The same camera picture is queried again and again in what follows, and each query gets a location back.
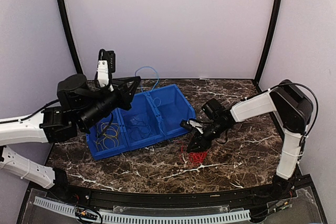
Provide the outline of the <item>blue three-compartment plastic bin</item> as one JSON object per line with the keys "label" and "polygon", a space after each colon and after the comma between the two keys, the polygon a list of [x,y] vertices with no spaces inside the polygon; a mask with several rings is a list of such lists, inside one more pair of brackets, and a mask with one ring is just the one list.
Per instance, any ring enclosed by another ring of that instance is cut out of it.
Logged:
{"label": "blue three-compartment plastic bin", "polygon": [[91,155],[100,160],[159,143],[188,131],[182,120],[195,118],[195,110],[177,85],[134,96],[131,109],[115,109],[96,123],[86,136]]}

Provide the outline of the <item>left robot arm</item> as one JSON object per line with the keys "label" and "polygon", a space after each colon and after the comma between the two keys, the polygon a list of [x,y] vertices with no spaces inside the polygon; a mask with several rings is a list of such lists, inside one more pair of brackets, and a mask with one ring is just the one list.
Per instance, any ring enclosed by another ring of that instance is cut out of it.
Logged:
{"label": "left robot arm", "polygon": [[37,164],[14,152],[19,143],[60,143],[88,134],[116,108],[129,110],[139,76],[113,79],[112,90],[90,90],[84,74],[75,74],[58,83],[57,99],[24,118],[1,121],[1,168],[54,193],[63,201],[74,197],[67,174],[59,168]]}

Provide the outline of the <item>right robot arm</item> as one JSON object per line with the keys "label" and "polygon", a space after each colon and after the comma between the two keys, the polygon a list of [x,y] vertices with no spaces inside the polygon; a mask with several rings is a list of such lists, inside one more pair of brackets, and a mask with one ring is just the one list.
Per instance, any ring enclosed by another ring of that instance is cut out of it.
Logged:
{"label": "right robot arm", "polygon": [[288,184],[304,154],[306,139],[319,113],[317,96],[310,88],[286,79],[227,108],[218,100],[211,99],[202,106],[202,110],[209,119],[208,122],[197,119],[180,122],[182,128],[195,131],[187,146],[189,153],[207,151],[214,140],[238,123],[273,113],[283,131],[283,144],[273,184],[268,187],[268,195],[271,199],[278,200],[287,193]]}

